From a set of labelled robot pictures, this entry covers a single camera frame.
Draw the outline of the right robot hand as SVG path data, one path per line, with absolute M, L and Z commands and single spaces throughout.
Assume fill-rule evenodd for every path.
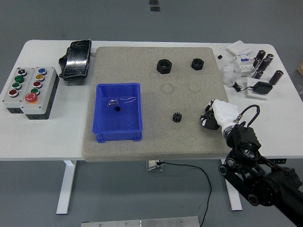
M 201 124 L 209 130 L 222 129 L 222 134 L 232 129 L 236 124 L 235 120 L 240 114 L 237 106 L 218 99 L 211 100 L 205 108 L 204 115 L 201 115 Z

